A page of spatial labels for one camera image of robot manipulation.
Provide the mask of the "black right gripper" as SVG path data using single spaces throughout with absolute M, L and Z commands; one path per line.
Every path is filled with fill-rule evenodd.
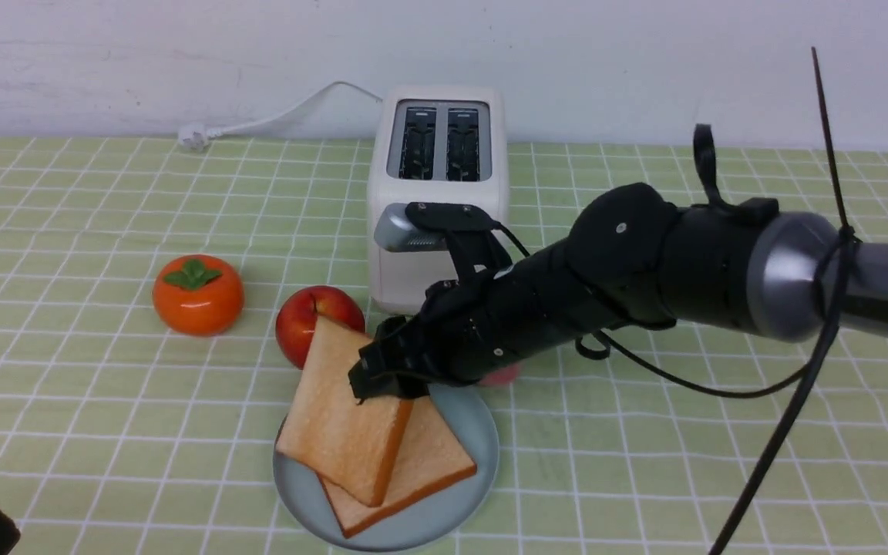
M 357 403 L 412 401 L 429 396 L 427 382 L 473 384 L 606 324 L 604 259 L 532 255 L 437 292 L 413 318 L 385 319 L 348 381 Z M 405 375 L 385 363 L 405 363 Z

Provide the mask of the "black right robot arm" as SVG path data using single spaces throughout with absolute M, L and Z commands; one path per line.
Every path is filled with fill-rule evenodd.
M 500 224 L 460 203 L 393 203 L 374 231 L 392 253 L 447 251 L 457 277 L 427 288 L 412 318 L 387 320 L 350 370 L 359 398 L 467 386 L 602 330 L 679 321 L 785 343 L 841 324 L 888 338 L 888 244 L 854 245 L 841 287 L 839 231 L 773 199 L 677 207 L 646 183 L 616 187 L 567 236 L 513 262 Z

